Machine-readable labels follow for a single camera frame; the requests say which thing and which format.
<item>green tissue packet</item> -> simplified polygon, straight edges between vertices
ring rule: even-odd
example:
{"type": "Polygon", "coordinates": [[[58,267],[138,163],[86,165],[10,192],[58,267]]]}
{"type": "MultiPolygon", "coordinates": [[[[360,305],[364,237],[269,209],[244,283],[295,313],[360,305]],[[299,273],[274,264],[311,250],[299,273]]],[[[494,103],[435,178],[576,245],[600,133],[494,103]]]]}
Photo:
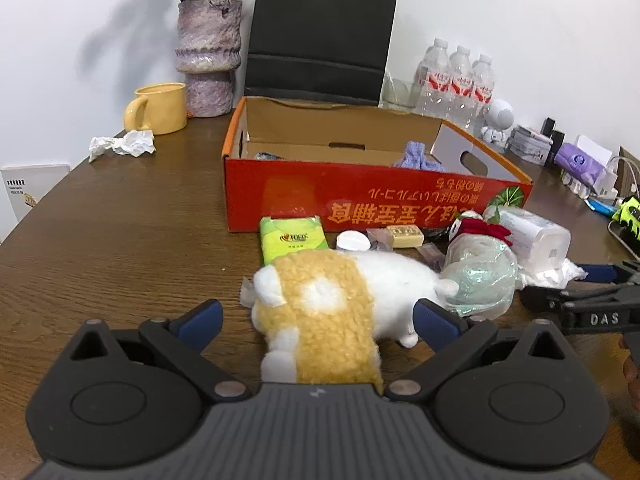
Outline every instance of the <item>green tissue packet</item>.
{"type": "Polygon", "coordinates": [[[329,248],[319,216],[275,220],[265,216],[260,220],[260,239],[265,265],[284,254],[303,249],[329,248]]]}

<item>ceramic vase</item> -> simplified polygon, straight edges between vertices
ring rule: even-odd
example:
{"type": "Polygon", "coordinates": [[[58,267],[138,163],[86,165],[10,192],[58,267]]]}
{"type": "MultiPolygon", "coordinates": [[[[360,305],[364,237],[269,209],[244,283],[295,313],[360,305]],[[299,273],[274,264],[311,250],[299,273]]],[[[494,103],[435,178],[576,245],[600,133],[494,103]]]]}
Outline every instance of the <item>ceramic vase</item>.
{"type": "Polygon", "coordinates": [[[186,0],[178,6],[176,70],[185,75],[187,113],[231,111],[240,66],[240,0],[186,0]]]}

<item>screw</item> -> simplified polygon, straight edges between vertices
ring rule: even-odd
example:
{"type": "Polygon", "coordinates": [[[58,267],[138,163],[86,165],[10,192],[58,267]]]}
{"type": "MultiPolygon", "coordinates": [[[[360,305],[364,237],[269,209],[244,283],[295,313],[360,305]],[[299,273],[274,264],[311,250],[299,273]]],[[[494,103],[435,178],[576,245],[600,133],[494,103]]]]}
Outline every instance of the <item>screw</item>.
{"type": "Polygon", "coordinates": [[[222,381],[216,384],[213,391],[220,397],[238,397],[244,394],[246,386],[239,381],[222,381]]]}
{"type": "Polygon", "coordinates": [[[411,379],[398,379],[389,385],[389,390],[403,397],[410,397],[420,393],[422,387],[411,379]]]}

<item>red box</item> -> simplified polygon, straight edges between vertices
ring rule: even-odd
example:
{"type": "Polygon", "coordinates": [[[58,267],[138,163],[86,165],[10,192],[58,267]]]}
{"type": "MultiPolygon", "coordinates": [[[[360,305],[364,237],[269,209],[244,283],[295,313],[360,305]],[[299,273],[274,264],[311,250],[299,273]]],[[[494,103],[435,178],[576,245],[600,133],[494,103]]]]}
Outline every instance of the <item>red box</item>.
{"type": "Polygon", "coordinates": [[[369,106],[244,97],[222,158],[232,232],[258,231],[263,216],[314,215],[326,231],[437,228],[456,212],[482,212],[498,194],[523,205],[532,187],[522,170],[447,121],[369,106]],[[448,173],[393,168],[408,140],[424,142],[448,173]],[[255,160],[259,152],[284,160],[255,160]]]}

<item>purple cloth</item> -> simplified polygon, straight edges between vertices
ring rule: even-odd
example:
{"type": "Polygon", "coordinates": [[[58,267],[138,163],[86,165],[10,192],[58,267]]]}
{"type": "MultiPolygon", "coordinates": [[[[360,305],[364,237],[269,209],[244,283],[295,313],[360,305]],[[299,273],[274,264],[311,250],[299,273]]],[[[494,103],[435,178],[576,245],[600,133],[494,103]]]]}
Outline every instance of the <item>purple cloth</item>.
{"type": "Polygon", "coordinates": [[[404,156],[394,166],[412,170],[445,171],[443,165],[436,160],[427,160],[424,154],[424,142],[417,142],[416,140],[407,142],[404,147],[404,156]]]}

